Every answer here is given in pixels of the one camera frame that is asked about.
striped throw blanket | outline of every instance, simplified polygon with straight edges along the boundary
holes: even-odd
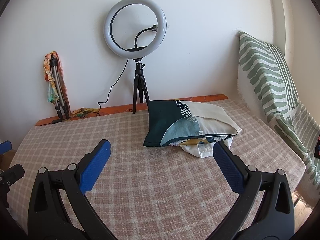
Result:
[[[253,105],[260,116],[264,115],[268,126],[305,163],[306,171],[297,190],[314,206],[320,197],[320,160],[314,157],[320,126],[299,101],[280,49],[244,32],[239,36],[239,92],[249,108]]]

tripod leg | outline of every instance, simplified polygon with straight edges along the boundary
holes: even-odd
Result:
[[[140,98],[140,103],[143,103],[143,90],[142,90],[142,85],[141,85],[141,79],[138,79],[138,91],[139,91],[139,98]]]
[[[134,83],[133,83],[133,106],[132,106],[132,113],[136,113],[136,106],[137,106],[137,93],[138,93],[138,79],[139,76],[135,75]]]
[[[144,97],[146,98],[146,103],[149,104],[149,94],[148,94],[148,90],[147,90],[147,85],[146,85],[146,80],[144,79],[144,76],[140,76],[140,82],[142,85],[142,89],[144,91]]]

blue gripper pad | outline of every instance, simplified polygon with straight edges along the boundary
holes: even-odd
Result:
[[[12,144],[9,141],[0,143],[0,155],[4,154],[12,149]]]
[[[79,188],[82,194],[92,190],[110,155],[111,144],[105,141],[81,174]]]
[[[235,193],[243,193],[243,176],[219,143],[215,143],[213,146],[213,157],[226,178],[231,190]]]

plaid blanket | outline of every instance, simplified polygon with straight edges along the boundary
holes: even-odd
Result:
[[[231,151],[261,171],[285,170],[294,190],[305,165],[286,143],[244,105],[230,99],[210,103],[223,107],[243,129]],[[213,157],[200,159],[180,147],[143,147],[147,132],[146,110],[33,127],[12,161],[25,169],[8,195],[18,222],[27,230],[29,199],[40,167],[64,169],[105,138],[112,145],[111,157],[86,196],[115,236],[206,239],[238,194],[231,191]],[[260,192],[244,228],[251,224],[261,197]],[[80,227],[65,194],[62,199],[72,223]]]

wall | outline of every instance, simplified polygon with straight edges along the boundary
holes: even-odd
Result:
[[[0,137],[16,148],[36,121],[56,115],[47,103],[44,55],[63,62],[71,110],[97,107],[121,73],[125,59],[103,38],[103,20],[119,0],[11,0],[0,18]],[[224,93],[236,95],[239,30],[273,41],[270,0],[154,0],[168,31],[160,47],[143,59],[151,99]],[[155,17],[132,5],[116,17],[118,43],[132,47],[134,36]],[[138,44],[153,36],[145,33]],[[132,102],[134,62],[105,106]]]
[[[320,15],[311,0],[290,0],[294,24],[292,77],[299,100],[320,123]]]

